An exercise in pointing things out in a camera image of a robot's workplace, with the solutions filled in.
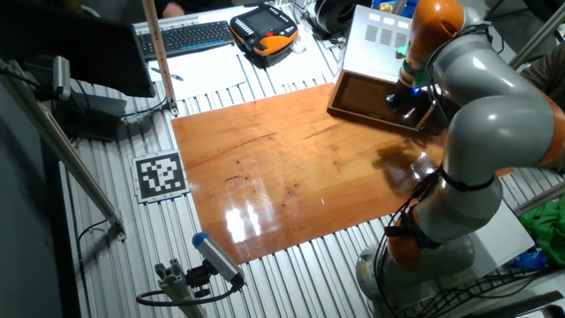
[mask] wooden tabletop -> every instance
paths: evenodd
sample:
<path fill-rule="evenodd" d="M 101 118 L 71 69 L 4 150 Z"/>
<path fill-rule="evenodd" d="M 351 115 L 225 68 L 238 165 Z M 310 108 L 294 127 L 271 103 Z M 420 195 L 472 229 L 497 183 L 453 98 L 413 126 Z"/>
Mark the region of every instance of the wooden tabletop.
<path fill-rule="evenodd" d="M 332 87 L 172 121 L 202 230 L 237 263 L 395 212 L 411 164 L 440 161 L 420 134 L 330 116 Z"/>

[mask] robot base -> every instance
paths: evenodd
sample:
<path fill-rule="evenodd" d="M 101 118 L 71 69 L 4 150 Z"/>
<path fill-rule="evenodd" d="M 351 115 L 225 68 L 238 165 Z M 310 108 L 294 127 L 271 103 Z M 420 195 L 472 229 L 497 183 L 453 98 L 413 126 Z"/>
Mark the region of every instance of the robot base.
<path fill-rule="evenodd" d="M 377 246 L 369 246 L 363 250 L 355 264 L 355 274 L 361 291 L 373 303 L 375 317 L 389 317 L 392 314 L 388 311 L 379 292 L 374 274 L 373 264 L 378 264 L 380 261 L 379 259 L 375 261 L 375 257 L 382 257 L 382 254 L 377 255 Z M 429 299 L 439 291 L 434 282 L 402 286 L 390 282 L 389 279 L 384 279 L 384 290 L 388 303 L 395 310 L 402 310 L 422 300 Z"/>

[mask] wire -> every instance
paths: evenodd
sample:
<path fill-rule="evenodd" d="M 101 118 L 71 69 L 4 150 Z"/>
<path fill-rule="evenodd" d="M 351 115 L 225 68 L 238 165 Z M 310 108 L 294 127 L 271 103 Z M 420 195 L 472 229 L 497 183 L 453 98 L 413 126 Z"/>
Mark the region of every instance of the wire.
<path fill-rule="evenodd" d="M 82 91 L 82 94 L 85 96 L 85 100 L 87 100 L 87 108 L 85 109 L 86 117 L 90 117 L 90 116 L 89 116 L 90 101 L 88 100 L 87 91 L 85 91 L 85 88 L 82 87 L 82 84 L 80 84 L 79 81 L 77 81 L 77 84 L 79 84 L 80 90 Z"/>
<path fill-rule="evenodd" d="M 219 295 L 219 296 L 214 296 L 214 297 L 210 297 L 210 298 L 207 298 L 207 299 L 183 300 L 183 301 L 145 300 L 144 298 L 146 298 L 146 297 L 164 294 L 163 291 L 148 291 L 148 292 L 144 292 L 144 293 L 137 295 L 135 297 L 135 301 L 137 301 L 141 305 L 152 306 L 152 307 L 195 306 L 195 305 L 208 304 L 208 303 L 211 303 L 211 302 L 215 302 L 215 301 L 218 301 L 218 300 L 225 299 L 236 291 L 237 291 L 237 289 L 235 287 L 232 287 L 229 291 L 226 291 L 224 294 Z"/>
<path fill-rule="evenodd" d="M 501 30 L 501 50 L 497 51 L 496 54 L 500 55 L 500 53 L 502 53 L 503 50 L 504 50 L 504 32 L 502 32 Z"/>
<path fill-rule="evenodd" d="M 77 244 L 80 242 L 80 239 L 82 239 L 82 237 L 88 232 L 88 230 L 90 230 L 90 229 L 94 228 L 95 226 L 100 225 L 100 224 L 102 224 L 102 223 L 104 223 L 104 222 L 108 222 L 108 219 L 104 219 L 104 220 L 102 220 L 102 221 L 100 221 L 100 222 L 98 222 L 98 223 L 94 223 L 94 224 L 88 226 L 87 228 L 85 228 L 85 230 L 82 231 L 82 232 L 80 233 L 79 237 L 77 238 Z"/>
<path fill-rule="evenodd" d="M 310 25 L 310 27 L 312 28 L 312 31 L 319 36 L 322 40 L 327 39 L 330 43 L 334 44 L 334 45 L 344 45 L 345 44 L 345 40 L 341 39 L 341 37 L 335 37 L 334 35 L 326 32 L 326 30 L 323 30 L 318 23 L 314 20 L 313 17 L 310 16 L 310 12 L 308 11 L 308 6 L 310 5 L 309 3 L 305 2 L 305 5 L 299 5 L 297 4 L 296 0 L 289 0 L 290 4 L 292 4 L 293 9 L 292 11 L 292 17 L 294 18 L 295 22 L 298 24 L 299 19 L 296 16 L 295 13 L 295 9 L 298 9 L 300 11 L 300 14 L 302 15 L 302 18 L 305 19 L 306 23 L 308 25 Z"/>
<path fill-rule="evenodd" d="M 161 102 L 159 102 L 158 104 L 156 104 L 155 106 L 153 106 L 153 107 L 151 107 L 151 108 L 149 108 L 149 109 L 141 110 L 141 111 L 136 111 L 136 112 L 133 112 L 133 113 L 130 113 L 130 114 L 123 114 L 123 115 L 122 115 L 122 118 L 124 118 L 124 117 L 129 117 L 129 116 L 133 116 L 133 115 L 143 114 L 143 113 L 148 112 L 148 111 L 153 111 L 153 110 L 155 110 L 156 108 L 162 106 L 166 101 L 167 101 L 167 97 L 165 97 Z"/>
<path fill-rule="evenodd" d="M 53 91 L 41 86 L 40 84 L 33 82 L 30 79 L 26 79 L 23 76 L 19 76 L 15 72 L 9 71 L 7 67 L 0 67 L 0 74 L 5 74 L 5 75 L 8 75 L 8 76 L 12 76 L 15 79 L 22 80 L 22 81 L 26 82 L 28 85 L 31 85 L 32 87 L 35 87 L 38 90 L 43 91 L 43 93 L 48 94 L 50 97 L 55 98 L 55 99 L 58 98 L 58 96 Z"/>
<path fill-rule="evenodd" d="M 429 318 L 432 318 L 432 317 L 440 317 L 440 316 L 442 316 L 442 315 L 444 315 L 444 314 L 447 314 L 447 313 L 449 313 L 449 312 L 455 310 L 456 308 L 460 307 L 461 305 L 465 304 L 467 301 L 469 301 L 469 300 L 471 300 L 471 299 L 473 299 L 473 298 L 500 299 L 500 298 L 505 298 L 505 297 L 514 296 L 514 295 L 518 294 L 519 292 L 523 291 L 523 290 L 524 290 L 528 285 L 530 285 L 533 281 L 535 281 L 536 279 L 538 279 L 538 278 L 540 278 L 540 277 L 542 277 L 542 276 L 543 276 L 543 275 L 535 275 L 535 276 L 533 276 L 526 284 L 524 284 L 524 285 L 523 285 L 522 287 L 520 287 L 518 290 L 513 291 L 513 292 L 511 292 L 511 293 L 508 293 L 508 294 L 506 294 L 506 295 L 500 295 L 500 296 L 482 296 L 481 294 L 486 293 L 486 292 L 491 292 L 491 291 L 493 291 L 493 290 L 496 289 L 496 288 L 500 288 L 500 287 L 502 287 L 502 286 L 504 286 L 504 285 L 514 283 L 515 281 L 511 281 L 511 282 L 508 282 L 508 283 L 505 283 L 505 284 L 501 284 L 501 285 L 498 285 L 498 286 L 491 287 L 491 288 L 489 288 L 489 289 L 487 289 L 487 290 L 485 290 L 485 291 L 482 291 L 482 292 L 479 293 L 479 294 L 472 293 L 472 292 L 470 291 L 470 288 L 471 288 L 471 287 L 469 287 L 469 288 L 467 288 L 467 289 L 465 289 L 465 290 L 458 290 L 459 293 L 458 293 L 455 297 L 453 297 L 451 300 L 453 300 L 453 299 L 455 299 L 455 298 L 461 296 L 461 295 L 464 294 L 464 293 L 468 293 L 471 297 L 468 298 L 468 299 L 466 299 L 465 301 L 462 301 L 462 302 L 460 302 L 459 304 L 457 304 L 457 305 L 455 305 L 455 306 L 453 306 L 453 307 L 451 307 L 451 308 L 449 308 L 449 309 L 447 309 L 447 310 L 441 312 L 441 310 L 442 310 L 443 308 L 445 308 L 445 307 L 448 305 L 448 301 L 446 301 L 446 303 L 445 303 L 444 305 L 442 305 L 440 308 L 438 308 L 438 309 L 435 311 L 435 313 L 434 313 L 433 315 L 430 315 Z"/>
<path fill-rule="evenodd" d="M 436 83 L 434 80 L 434 73 L 433 73 L 433 67 L 435 64 L 435 61 L 437 59 L 437 57 L 440 55 L 440 53 L 443 51 L 443 49 L 445 49 L 445 47 L 447 47 L 451 42 L 453 42 L 454 40 L 465 36 L 465 35 L 469 35 L 469 34 L 478 34 L 478 35 L 484 35 L 489 43 L 493 43 L 493 37 L 490 35 L 488 28 L 491 25 L 486 24 L 486 23 L 481 23 L 478 25 L 472 25 L 472 26 L 466 26 L 463 29 L 461 29 L 461 31 L 459 31 L 451 40 L 443 43 L 437 50 L 435 50 L 432 55 L 430 56 L 430 58 L 427 60 L 426 63 L 426 67 L 425 67 L 425 72 L 426 72 L 426 86 L 427 86 L 427 90 L 428 90 L 428 98 L 429 101 L 432 105 L 436 106 L 436 109 L 438 110 L 438 113 L 440 114 L 441 120 L 443 121 L 443 124 L 446 127 L 449 127 L 449 119 L 447 116 L 447 110 L 446 110 L 446 100 L 445 97 L 443 95 L 443 92 L 438 92 L 437 88 L 436 88 Z"/>
<path fill-rule="evenodd" d="M 53 163 L 53 165 L 47 170 L 47 174 L 45 175 L 45 184 L 47 186 L 51 186 L 51 175 L 53 174 L 53 171 L 57 169 L 60 161 L 60 159 L 57 159 L 55 163 Z"/>
<path fill-rule="evenodd" d="M 75 229 L 77 228 L 77 224 L 76 224 L 76 219 L 74 218 L 74 210 L 73 210 L 73 221 L 74 221 L 74 226 Z M 77 237 L 77 256 L 79 257 L 79 270 L 80 270 L 80 279 L 82 281 L 82 286 L 85 290 L 85 296 L 87 298 L 87 310 L 88 310 L 88 316 L 92 317 L 92 315 L 90 314 L 90 302 L 88 301 L 88 289 L 87 289 L 87 279 L 86 279 L 86 275 L 85 275 L 85 266 L 84 263 L 82 261 L 82 252 L 80 250 L 80 239 L 82 239 L 82 237 L 85 235 L 85 233 L 87 233 L 88 230 L 94 228 L 97 225 L 100 225 L 104 222 L 107 222 L 108 219 L 105 219 L 104 221 L 100 221 L 99 223 L 94 223 L 90 226 L 88 226 L 87 228 L 85 228 L 84 231 L 82 231 L 80 233 L 80 235 Z"/>

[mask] robotic arm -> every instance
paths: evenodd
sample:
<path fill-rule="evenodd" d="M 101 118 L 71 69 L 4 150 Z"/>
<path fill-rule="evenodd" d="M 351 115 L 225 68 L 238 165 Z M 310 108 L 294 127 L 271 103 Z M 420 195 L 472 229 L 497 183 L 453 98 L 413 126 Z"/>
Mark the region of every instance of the robotic arm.
<path fill-rule="evenodd" d="M 455 0 L 421 0 L 416 7 L 408 54 L 387 102 L 394 108 L 421 86 L 418 75 L 438 50 L 433 75 L 463 107 L 449 125 L 433 189 L 387 228 L 384 254 L 373 247 L 359 256 L 358 282 L 370 299 L 386 293 L 405 306 L 406 295 L 422 292 L 422 283 L 469 268 L 475 253 L 468 234 L 501 204 L 495 172 L 550 163 L 565 150 L 563 111 L 511 69 L 484 35 L 456 36 L 478 23 L 476 12 Z M 374 274 L 377 264 L 381 277 Z"/>

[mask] desk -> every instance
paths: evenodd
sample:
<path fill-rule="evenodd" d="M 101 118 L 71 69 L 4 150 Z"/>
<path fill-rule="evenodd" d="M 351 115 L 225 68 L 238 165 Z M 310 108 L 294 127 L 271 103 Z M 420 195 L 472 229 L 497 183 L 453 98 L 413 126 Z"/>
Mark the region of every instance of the desk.
<path fill-rule="evenodd" d="M 415 182 L 392 171 L 441 161 L 401 135 L 424 134 L 331 117 L 333 86 L 173 120 L 202 230 L 238 264 L 394 213 Z"/>
<path fill-rule="evenodd" d="M 292 17 L 289 6 L 283 6 L 282 9 Z M 230 10 L 238 13 L 241 8 L 166 19 L 162 25 L 179 27 L 225 19 Z M 146 32 L 147 26 L 136 25 L 136 31 Z M 338 70 L 339 49 L 326 49 L 330 43 L 318 42 L 312 37 L 306 45 L 308 55 L 297 58 L 308 59 L 308 63 L 318 70 L 314 76 L 297 73 L 298 79 L 275 85 L 270 79 L 285 72 L 288 65 L 284 61 L 261 70 L 242 58 L 241 72 L 247 78 L 246 83 L 182 101 L 179 103 L 180 117 L 332 82 Z M 75 83 L 73 85 L 79 91 L 79 87 Z M 128 113 L 146 110 L 164 98 L 164 89 L 159 83 L 158 95 L 153 99 L 131 98 L 106 87 L 87 83 L 82 85 L 88 94 L 127 101 Z M 88 317 L 85 290 L 93 317 L 183 317 L 176 308 L 151 308 L 135 303 L 136 293 L 158 289 L 153 268 L 156 263 L 167 264 L 169 259 L 177 257 L 188 269 L 202 262 L 191 244 L 192 235 L 202 230 L 192 194 L 174 200 L 139 204 L 133 191 L 131 166 L 134 158 L 178 149 L 171 119 L 173 117 L 167 110 L 158 111 L 152 117 L 132 117 L 130 125 L 120 127 L 114 142 L 83 140 L 78 145 L 80 158 L 111 203 L 121 212 L 128 237 L 124 243 L 106 241 L 104 235 L 107 224 L 85 235 L 81 240 L 81 250 L 87 264 L 87 285 L 84 286 L 79 278 L 77 248 L 73 238 L 87 226 L 103 220 L 103 215 L 61 166 L 66 222 L 76 269 L 70 279 L 76 278 L 83 317 Z M 502 178 L 504 197 L 509 206 L 514 208 L 562 180 L 561 176 L 547 171 L 518 170 Z M 380 238 L 382 223 L 387 220 L 387 216 L 373 219 L 243 264 L 241 267 L 247 286 L 228 299 L 206 304 L 204 308 L 208 316 L 372 316 L 355 282 L 354 266 L 363 248 L 375 244 Z M 221 278 L 212 277 L 210 289 L 213 295 L 226 292 L 227 287 Z"/>

